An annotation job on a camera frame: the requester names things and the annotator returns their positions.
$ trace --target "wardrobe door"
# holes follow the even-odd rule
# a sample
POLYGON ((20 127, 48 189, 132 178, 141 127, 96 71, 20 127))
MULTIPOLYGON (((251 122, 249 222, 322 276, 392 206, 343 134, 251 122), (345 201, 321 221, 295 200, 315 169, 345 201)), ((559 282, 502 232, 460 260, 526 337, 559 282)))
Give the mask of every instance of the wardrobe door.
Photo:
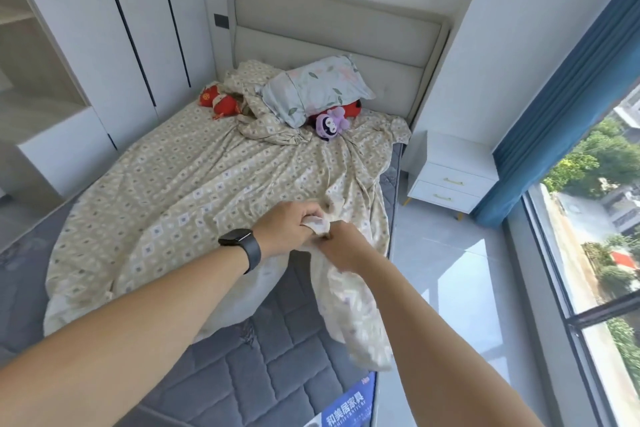
POLYGON ((31 0, 118 151, 158 121, 115 0, 31 0))
POLYGON ((215 78, 204 0, 119 0, 160 120, 215 78))

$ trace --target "drawer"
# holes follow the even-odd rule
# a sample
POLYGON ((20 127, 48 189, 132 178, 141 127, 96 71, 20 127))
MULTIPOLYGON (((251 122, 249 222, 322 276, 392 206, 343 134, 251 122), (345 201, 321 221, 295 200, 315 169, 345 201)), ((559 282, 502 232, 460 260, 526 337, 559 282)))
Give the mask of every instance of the drawer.
POLYGON ((409 196, 465 213, 470 212, 480 202, 480 197, 424 181, 416 181, 409 196))
POLYGON ((484 197, 495 184, 490 179, 430 162, 424 165, 418 179, 478 197, 484 197))

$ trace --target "white wardrobe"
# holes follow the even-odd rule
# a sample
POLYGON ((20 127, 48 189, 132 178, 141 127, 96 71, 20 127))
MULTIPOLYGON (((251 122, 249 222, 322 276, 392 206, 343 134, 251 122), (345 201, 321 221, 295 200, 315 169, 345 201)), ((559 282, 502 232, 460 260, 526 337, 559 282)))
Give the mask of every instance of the white wardrobe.
POLYGON ((3 20, 0 188, 40 210, 215 79, 204 0, 0 0, 3 20))

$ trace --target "mattress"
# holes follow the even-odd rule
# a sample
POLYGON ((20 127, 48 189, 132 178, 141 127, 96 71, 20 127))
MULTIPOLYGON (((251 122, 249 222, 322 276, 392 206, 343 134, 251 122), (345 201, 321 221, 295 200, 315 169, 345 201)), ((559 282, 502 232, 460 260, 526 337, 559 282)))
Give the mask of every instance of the mattress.
MULTIPOLYGON (((394 229, 401 144, 380 176, 394 229)), ((49 256, 70 201, 0 253, 0 366, 42 339, 49 256)), ((305 425, 368 372, 329 337, 310 283, 308 256, 291 265, 256 313, 190 346, 118 425, 305 425)))

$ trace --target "blue label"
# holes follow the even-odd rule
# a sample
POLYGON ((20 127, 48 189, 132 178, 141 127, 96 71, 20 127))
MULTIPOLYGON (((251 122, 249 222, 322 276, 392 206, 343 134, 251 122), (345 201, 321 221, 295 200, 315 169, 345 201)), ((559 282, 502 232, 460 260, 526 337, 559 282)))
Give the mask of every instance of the blue label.
POLYGON ((370 373, 325 408, 321 427, 360 427, 371 418, 376 374, 370 373))

